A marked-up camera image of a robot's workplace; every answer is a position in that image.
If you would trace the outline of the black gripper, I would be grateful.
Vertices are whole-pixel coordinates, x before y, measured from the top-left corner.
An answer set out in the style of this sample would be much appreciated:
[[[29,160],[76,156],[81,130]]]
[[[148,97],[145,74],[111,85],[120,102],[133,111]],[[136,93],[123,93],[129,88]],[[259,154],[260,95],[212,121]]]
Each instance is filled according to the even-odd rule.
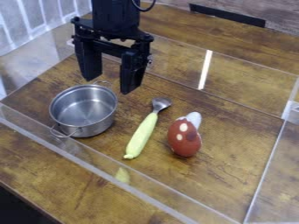
[[[127,95],[140,87],[153,36],[139,29],[140,13],[155,4],[141,7],[140,0],[91,0],[92,19],[75,17],[72,41],[79,69],[85,81],[103,73],[101,53],[121,55],[120,92]]]

